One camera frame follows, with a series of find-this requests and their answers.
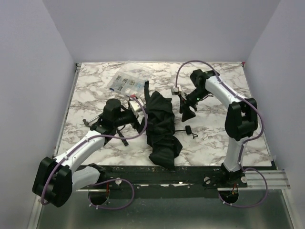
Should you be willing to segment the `dark green folding umbrella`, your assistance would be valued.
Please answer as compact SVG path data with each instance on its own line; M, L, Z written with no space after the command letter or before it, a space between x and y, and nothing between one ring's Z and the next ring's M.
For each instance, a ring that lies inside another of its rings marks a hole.
M175 134L175 115L172 98L163 97L158 91L149 93L149 82L144 85L146 114L146 141L152 148L149 159L158 166L175 170L174 159L183 148Z

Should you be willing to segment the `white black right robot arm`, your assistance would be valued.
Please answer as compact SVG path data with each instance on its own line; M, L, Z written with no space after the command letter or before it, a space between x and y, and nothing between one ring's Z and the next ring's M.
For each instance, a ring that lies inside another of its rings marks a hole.
M214 71L204 72L200 69L194 70L190 79L195 89L186 94L178 92L180 98L180 110L182 122L196 116L197 104L209 95L216 97L227 109L225 119L225 131L229 136L229 144L225 160L222 164L223 170L235 173L241 170L243 158L243 141L253 136L258 128L257 102L253 98L244 98L235 92L230 86L221 81L219 74Z

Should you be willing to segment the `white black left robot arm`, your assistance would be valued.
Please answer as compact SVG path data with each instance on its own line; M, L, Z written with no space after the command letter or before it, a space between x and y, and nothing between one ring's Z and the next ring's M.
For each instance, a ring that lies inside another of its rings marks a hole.
M54 158L45 157L39 164L32 191L42 205L64 205L73 191L95 185L102 178L102 168L79 166L110 140L127 141L141 136L148 124L141 99L132 95L125 108L120 100L109 99L103 112L94 119L87 134L69 150Z

